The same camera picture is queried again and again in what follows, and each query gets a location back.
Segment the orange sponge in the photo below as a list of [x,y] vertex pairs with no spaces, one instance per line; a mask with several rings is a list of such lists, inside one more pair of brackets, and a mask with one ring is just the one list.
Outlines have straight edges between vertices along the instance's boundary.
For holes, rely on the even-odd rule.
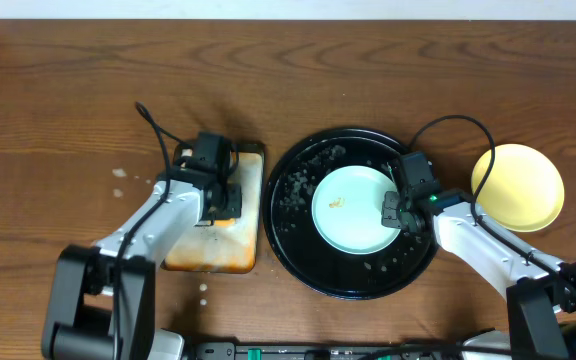
[[216,226],[216,227],[229,227],[236,224],[236,219],[231,218],[227,220],[214,220],[209,223],[209,226]]

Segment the light blue plate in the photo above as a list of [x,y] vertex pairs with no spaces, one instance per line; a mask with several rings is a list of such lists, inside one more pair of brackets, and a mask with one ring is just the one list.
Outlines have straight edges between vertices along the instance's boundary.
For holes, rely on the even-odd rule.
[[311,214],[321,237],[333,248],[352,255],[385,249],[399,235],[381,224],[382,203],[396,185],[366,166],[346,166],[326,175],[317,186]]

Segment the yellow plate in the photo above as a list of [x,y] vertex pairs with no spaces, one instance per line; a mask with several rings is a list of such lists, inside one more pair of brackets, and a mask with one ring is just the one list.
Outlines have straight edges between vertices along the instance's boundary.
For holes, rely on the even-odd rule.
[[559,216],[563,179],[541,152],[521,144],[498,145],[476,162],[471,187],[483,184],[478,203],[485,213],[515,232],[535,232]]

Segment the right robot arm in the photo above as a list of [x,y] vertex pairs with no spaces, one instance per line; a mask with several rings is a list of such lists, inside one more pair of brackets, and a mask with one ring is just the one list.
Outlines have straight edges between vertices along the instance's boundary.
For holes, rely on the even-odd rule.
[[576,262],[530,246],[465,192],[443,190],[421,152],[397,156],[387,171],[396,188],[384,195],[382,224],[430,236],[505,298],[508,335],[474,337],[461,344],[461,356],[576,359]]

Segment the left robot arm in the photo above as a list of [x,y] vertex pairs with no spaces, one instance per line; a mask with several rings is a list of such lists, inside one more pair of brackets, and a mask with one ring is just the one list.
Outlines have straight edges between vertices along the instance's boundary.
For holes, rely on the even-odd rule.
[[241,190],[228,179],[236,145],[202,132],[166,168],[147,201],[91,247],[60,254],[41,339],[46,359],[145,359],[155,338],[155,277],[182,235],[238,218]]

